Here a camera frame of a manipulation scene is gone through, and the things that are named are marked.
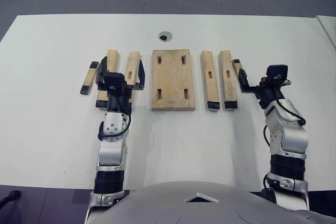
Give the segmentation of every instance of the black tape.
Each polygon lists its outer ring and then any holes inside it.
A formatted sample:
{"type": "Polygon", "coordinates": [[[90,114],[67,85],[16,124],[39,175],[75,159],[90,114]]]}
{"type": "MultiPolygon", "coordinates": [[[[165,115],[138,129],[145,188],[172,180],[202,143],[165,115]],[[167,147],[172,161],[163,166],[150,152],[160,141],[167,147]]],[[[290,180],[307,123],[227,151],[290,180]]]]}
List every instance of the black tape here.
{"type": "Polygon", "coordinates": [[[107,108],[107,101],[97,100],[96,101],[96,107],[106,109],[107,108]]]}
{"type": "Polygon", "coordinates": [[[221,107],[219,102],[208,101],[207,104],[210,110],[219,110],[221,107]]]}
{"type": "Polygon", "coordinates": [[[97,68],[97,66],[98,66],[98,64],[99,64],[99,62],[97,62],[97,61],[93,61],[92,63],[91,63],[91,65],[90,65],[90,68],[97,68]]]}
{"type": "Polygon", "coordinates": [[[224,102],[224,106],[227,110],[228,109],[236,109],[236,108],[238,108],[238,103],[237,103],[237,101],[228,101],[228,102],[224,102]]]}
{"type": "Polygon", "coordinates": [[[89,94],[90,92],[90,86],[83,85],[82,88],[80,89],[81,94],[89,94]]]}

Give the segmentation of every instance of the wooden plank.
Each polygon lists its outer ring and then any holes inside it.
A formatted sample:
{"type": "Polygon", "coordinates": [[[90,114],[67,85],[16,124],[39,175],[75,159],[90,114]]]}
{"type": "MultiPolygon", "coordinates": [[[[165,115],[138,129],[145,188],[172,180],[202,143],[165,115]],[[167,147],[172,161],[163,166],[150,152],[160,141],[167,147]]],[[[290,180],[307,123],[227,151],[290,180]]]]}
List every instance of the wooden plank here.
{"type": "Polygon", "coordinates": [[[152,110],[195,110],[188,49],[154,50],[152,110]]]}
{"type": "MultiPolygon", "coordinates": [[[[117,70],[117,63],[119,59],[118,51],[107,50],[107,71],[115,72],[117,70]]],[[[107,92],[104,90],[99,90],[96,100],[96,107],[106,109],[107,108],[107,92]]]]}
{"type": "Polygon", "coordinates": [[[233,70],[231,63],[231,53],[229,50],[221,51],[219,54],[220,71],[222,78],[222,92],[224,97],[224,106],[227,110],[236,109],[237,95],[233,82],[233,70]]]}
{"type": "Polygon", "coordinates": [[[139,68],[139,61],[140,61],[140,53],[130,52],[128,55],[127,66],[125,71],[125,81],[128,85],[134,85],[136,82],[138,68],[139,68]]]}
{"type": "Polygon", "coordinates": [[[88,73],[85,77],[83,86],[80,90],[81,94],[89,94],[90,93],[93,80],[96,78],[96,72],[97,72],[98,66],[99,66],[99,62],[97,62],[97,61],[93,61],[91,63],[90,68],[88,70],[88,73]]]}
{"type": "Polygon", "coordinates": [[[214,57],[212,52],[202,52],[203,77],[206,94],[206,103],[209,110],[217,111],[220,109],[214,57]]]}

